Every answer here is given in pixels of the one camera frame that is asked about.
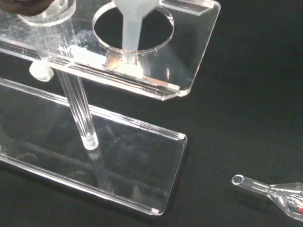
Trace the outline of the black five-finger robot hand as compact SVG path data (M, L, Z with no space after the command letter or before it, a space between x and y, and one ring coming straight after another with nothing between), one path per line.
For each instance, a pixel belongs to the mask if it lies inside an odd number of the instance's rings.
M0 9L23 16L36 16L44 12L54 0L0 0Z

